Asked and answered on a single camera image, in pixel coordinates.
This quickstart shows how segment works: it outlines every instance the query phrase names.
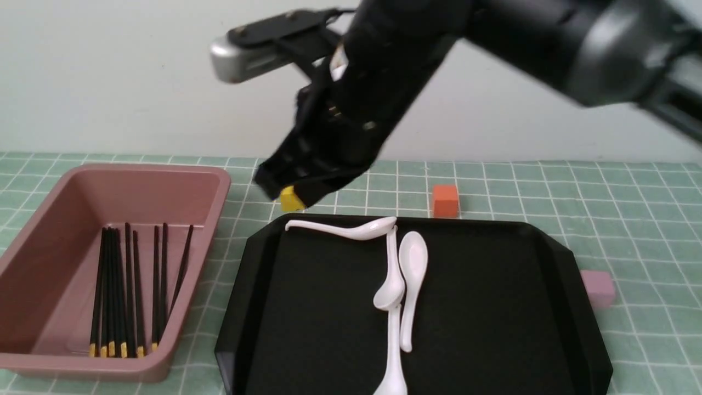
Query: pink plastic bin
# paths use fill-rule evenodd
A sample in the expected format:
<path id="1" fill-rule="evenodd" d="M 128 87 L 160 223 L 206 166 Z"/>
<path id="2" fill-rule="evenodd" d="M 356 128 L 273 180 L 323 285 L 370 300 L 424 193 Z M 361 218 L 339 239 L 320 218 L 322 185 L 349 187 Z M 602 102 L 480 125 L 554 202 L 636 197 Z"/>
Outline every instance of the pink plastic bin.
<path id="1" fill-rule="evenodd" d="M 163 380 L 229 187 L 229 174 L 213 167 L 87 164 L 69 171 L 0 257 L 0 368 L 39 377 Z M 125 222 L 139 232 L 146 344 L 154 225 L 169 225 L 169 306 L 193 224 L 187 272 L 155 352 L 90 358 L 100 230 L 119 227 L 124 235 Z"/>

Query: spoon handle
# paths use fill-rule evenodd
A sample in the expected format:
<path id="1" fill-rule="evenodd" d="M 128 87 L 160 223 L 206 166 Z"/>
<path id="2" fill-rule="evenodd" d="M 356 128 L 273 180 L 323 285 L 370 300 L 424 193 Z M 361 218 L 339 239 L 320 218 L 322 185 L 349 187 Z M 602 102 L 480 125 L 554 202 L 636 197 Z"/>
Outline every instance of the spoon handle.
<path id="1" fill-rule="evenodd" d="M 387 249 L 388 249 L 388 277 L 393 279 L 399 279 L 404 283 L 402 278 L 402 272 L 399 268 L 399 259 L 397 257 L 397 227 L 393 226 L 388 232 L 387 236 Z"/>
<path id="2" fill-rule="evenodd" d="M 414 310 L 417 306 L 417 292 L 408 290 L 404 301 L 404 311 L 402 312 L 402 324 L 400 325 L 400 347 L 402 351 L 412 352 L 412 326 L 414 323 Z"/>
<path id="3" fill-rule="evenodd" d="M 300 219 L 291 219 L 288 221 L 288 223 L 285 224 L 285 230 L 287 231 L 290 228 L 306 228 L 312 229 L 313 231 L 331 233 L 332 235 L 337 236 L 348 236 L 348 229 L 346 228 L 339 228 L 337 226 L 320 224 L 311 221 L 302 221 Z"/>
<path id="4" fill-rule="evenodd" d="M 388 311 L 388 363 L 385 366 L 383 381 L 373 395 L 407 395 L 407 383 L 404 381 L 399 348 L 401 311 L 401 304 Z"/>

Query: white spoon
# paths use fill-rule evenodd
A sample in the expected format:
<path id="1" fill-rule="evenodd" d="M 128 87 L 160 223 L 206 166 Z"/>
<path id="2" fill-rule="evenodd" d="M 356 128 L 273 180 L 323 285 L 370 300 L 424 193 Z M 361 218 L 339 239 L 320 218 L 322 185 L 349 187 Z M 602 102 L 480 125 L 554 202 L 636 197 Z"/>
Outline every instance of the white spoon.
<path id="1" fill-rule="evenodd" d="M 314 231 L 331 233 L 332 235 L 341 236 L 351 240 L 370 240 L 382 235 L 385 235 L 395 226 L 397 217 L 387 216 L 379 218 L 375 221 L 367 222 L 355 228 L 340 228 L 338 226 L 318 224 L 317 222 L 302 221 L 300 219 L 291 219 L 285 224 L 285 230 L 290 228 L 306 228 Z"/>
<path id="2" fill-rule="evenodd" d="M 407 284 L 407 298 L 404 301 L 402 325 L 400 328 L 400 347 L 402 351 L 412 351 L 412 324 L 414 310 L 417 306 L 419 289 L 422 288 L 424 275 L 427 273 L 429 253 L 427 243 L 417 232 L 409 232 L 399 245 L 399 265 Z"/>
<path id="3" fill-rule="evenodd" d="M 398 304 L 388 311 L 388 364 L 385 366 L 385 377 L 373 395 L 407 395 L 399 355 L 400 309 L 402 305 Z"/>
<path id="4" fill-rule="evenodd" d="M 388 232 L 388 275 L 385 282 L 378 288 L 376 296 L 373 297 L 373 305 L 376 309 L 389 311 L 398 305 L 404 296 L 404 280 L 399 272 L 397 262 L 397 227 L 393 226 Z"/>

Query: black tray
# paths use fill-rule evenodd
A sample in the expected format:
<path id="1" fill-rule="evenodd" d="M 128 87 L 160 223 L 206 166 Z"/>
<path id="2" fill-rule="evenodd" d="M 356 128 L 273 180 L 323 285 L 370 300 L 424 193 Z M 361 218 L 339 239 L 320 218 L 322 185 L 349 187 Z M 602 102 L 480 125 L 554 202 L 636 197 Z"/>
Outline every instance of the black tray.
<path id="1" fill-rule="evenodd" d="M 287 214 L 251 236 L 216 344 L 228 394 L 371 395 L 385 373 L 385 238 L 292 228 L 377 217 Z M 518 222 L 399 218 L 429 250 L 402 354 L 410 395 L 605 394 L 612 366 L 573 254 Z"/>

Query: green grid mat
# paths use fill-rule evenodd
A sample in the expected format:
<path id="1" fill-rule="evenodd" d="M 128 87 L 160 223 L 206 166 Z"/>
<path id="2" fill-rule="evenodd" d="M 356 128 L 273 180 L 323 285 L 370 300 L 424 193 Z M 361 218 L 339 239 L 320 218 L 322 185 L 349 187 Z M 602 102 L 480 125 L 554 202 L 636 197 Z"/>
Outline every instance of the green grid mat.
<path id="1" fill-rule="evenodd" d="M 89 162 L 201 164 L 232 177 L 173 369 L 159 384 L 68 382 L 0 370 L 0 394 L 223 393 L 213 347 L 246 238 L 282 215 L 251 185 L 252 158 L 0 153 L 0 254 L 69 169 Z M 597 319 L 614 363 L 611 394 L 702 394 L 702 167 L 618 162 L 377 162 L 308 212 L 430 215 L 430 191 L 456 184 L 461 218 L 526 221 L 612 273 Z"/>

